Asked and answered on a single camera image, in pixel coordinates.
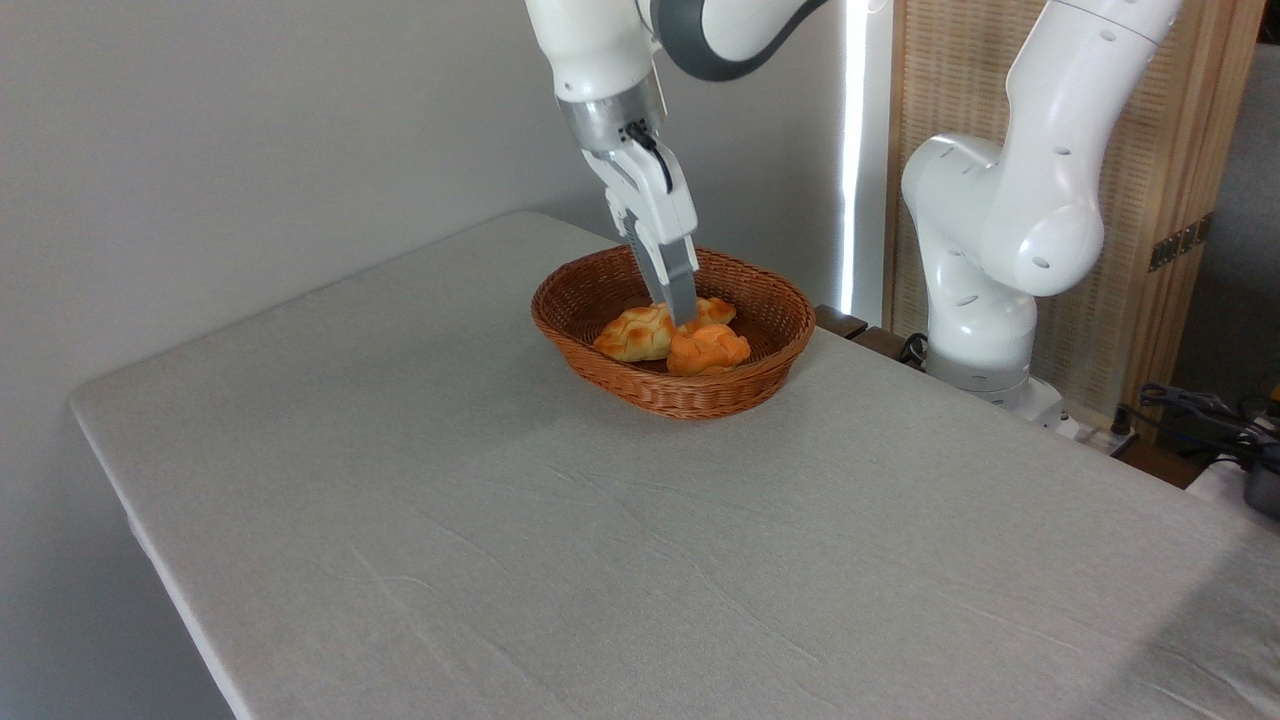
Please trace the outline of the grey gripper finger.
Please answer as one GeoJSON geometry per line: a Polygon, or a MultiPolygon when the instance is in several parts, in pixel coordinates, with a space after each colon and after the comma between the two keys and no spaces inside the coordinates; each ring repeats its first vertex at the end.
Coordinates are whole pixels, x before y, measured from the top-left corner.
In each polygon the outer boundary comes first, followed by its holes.
{"type": "Polygon", "coordinates": [[[660,243],[655,269],[660,270],[660,290],[673,324],[689,324],[698,316],[695,274],[699,264],[692,237],[660,243]]]}
{"type": "Polygon", "coordinates": [[[634,252],[653,302],[671,307],[669,277],[660,251],[666,241],[660,214],[653,202],[612,186],[605,188],[605,201],[617,233],[634,252]]]}

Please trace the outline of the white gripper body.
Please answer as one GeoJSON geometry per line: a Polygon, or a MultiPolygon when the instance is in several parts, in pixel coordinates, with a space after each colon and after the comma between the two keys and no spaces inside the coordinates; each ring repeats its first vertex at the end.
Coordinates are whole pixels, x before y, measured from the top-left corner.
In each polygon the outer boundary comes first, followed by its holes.
{"type": "Polygon", "coordinates": [[[609,152],[584,150],[582,155],[605,187],[630,191],[639,199],[653,202],[663,220],[663,243],[680,241],[698,228],[698,214],[684,170],[660,141],[655,143],[654,151],[628,141],[609,152]]]}

